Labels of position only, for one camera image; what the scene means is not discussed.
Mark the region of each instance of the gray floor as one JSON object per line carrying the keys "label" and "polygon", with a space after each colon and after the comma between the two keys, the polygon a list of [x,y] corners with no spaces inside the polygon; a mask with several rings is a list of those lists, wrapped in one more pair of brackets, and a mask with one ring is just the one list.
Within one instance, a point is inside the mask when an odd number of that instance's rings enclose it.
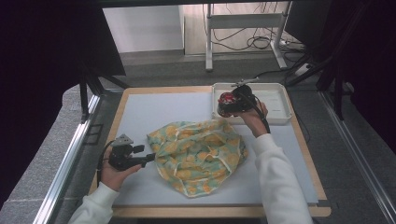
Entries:
{"label": "gray floor", "polygon": [[[214,71],[205,71],[204,57],[184,57],[180,52],[121,55],[127,77],[120,80],[133,87],[212,85],[252,78],[260,72],[277,70],[272,53],[215,56]],[[290,99],[298,115],[305,140],[318,175],[332,207],[329,217],[318,223],[388,223],[368,188],[361,171],[315,89],[318,76],[289,88]],[[262,76],[261,82],[282,82],[283,73]],[[101,79],[106,92],[101,96],[99,112],[92,118],[89,135],[79,150],[69,178],[61,192],[49,223],[66,223],[87,194],[100,152],[106,144],[120,98],[121,89]],[[378,180],[390,198],[396,199],[396,157],[384,141],[359,114],[345,96],[345,123],[361,148]],[[62,163],[80,120],[79,88],[64,94],[64,106],[35,159],[0,211],[0,223],[32,223]],[[194,223],[202,220],[113,218],[111,223]],[[206,223],[258,223],[258,219],[205,220]]]}

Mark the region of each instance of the person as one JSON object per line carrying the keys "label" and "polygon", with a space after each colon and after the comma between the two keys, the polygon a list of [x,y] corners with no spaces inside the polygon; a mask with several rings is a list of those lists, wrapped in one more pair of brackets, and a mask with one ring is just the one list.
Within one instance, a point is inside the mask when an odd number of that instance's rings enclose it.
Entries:
{"label": "person", "polygon": [[[259,103],[266,116],[268,110]],[[239,116],[256,137],[253,149],[255,164],[259,173],[262,193],[262,205],[269,224],[313,223],[303,191],[298,183],[294,169],[283,153],[283,149],[274,142],[260,116],[255,110],[233,113]],[[123,180],[137,172],[140,165],[124,172],[117,172],[107,160],[104,160],[102,182],[90,196],[85,196],[83,204],[71,217],[69,223],[107,223],[112,216],[111,206],[117,198]]]}
{"label": "person", "polygon": [[[105,158],[108,156],[109,151],[105,153]],[[108,163],[108,159],[104,159],[98,188],[91,195],[84,196],[82,205],[74,212],[68,223],[108,223],[113,215],[112,204],[120,195],[119,190],[123,181],[140,168],[142,165],[139,164],[119,172]]]}

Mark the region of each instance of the white tray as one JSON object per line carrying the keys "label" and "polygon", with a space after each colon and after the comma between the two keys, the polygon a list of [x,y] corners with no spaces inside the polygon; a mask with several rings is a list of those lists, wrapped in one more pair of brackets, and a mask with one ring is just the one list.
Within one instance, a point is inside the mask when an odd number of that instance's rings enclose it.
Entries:
{"label": "white tray", "polygon": [[[234,83],[216,83],[212,88],[213,111],[212,118],[220,119],[222,116],[218,113],[218,99],[226,91],[232,91],[236,87],[232,87]],[[267,106],[267,121],[269,124],[285,124],[291,118],[291,110],[288,104],[286,89],[278,83],[248,83],[253,94]],[[231,124],[243,124],[241,118],[230,117],[227,120]]]}

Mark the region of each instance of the table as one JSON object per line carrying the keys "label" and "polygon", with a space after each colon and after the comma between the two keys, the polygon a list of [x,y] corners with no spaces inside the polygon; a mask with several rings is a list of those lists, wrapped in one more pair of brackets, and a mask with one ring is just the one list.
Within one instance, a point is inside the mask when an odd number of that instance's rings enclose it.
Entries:
{"label": "table", "polygon": [[[117,137],[117,131],[120,127],[120,120],[125,110],[125,105],[130,94],[156,94],[156,93],[184,93],[184,92],[212,92],[211,86],[195,87],[161,87],[161,88],[131,88],[124,91],[117,114],[113,120],[107,142]],[[318,194],[318,203],[309,204],[309,210],[312,217],[327,217],[331,213],[331,208],[327,202],[326,194],[320,183],[315,164],[312,161],[307,145],[304,141],[303,134],[297,119],[292,116],[291,124],[296,134],[298,144],[300,145],[304,161],[308,172],[313,181],[313,185]],[[97,188],[96,176],[93,178],[90,192]],[[113,206],[115,217],[264,217],[264,211],[260,204],[241,205],[241,206]]]}

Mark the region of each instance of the floral fabric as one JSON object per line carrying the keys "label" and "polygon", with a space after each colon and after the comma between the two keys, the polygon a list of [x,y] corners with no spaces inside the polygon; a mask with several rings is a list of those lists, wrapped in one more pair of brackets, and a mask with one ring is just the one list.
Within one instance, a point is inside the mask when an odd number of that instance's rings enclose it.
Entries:
{"label": "floral fabric", "polygon": [[211,193],[248,156],[225,119],[170,123],[148,134],[161,177],[188,197]]}

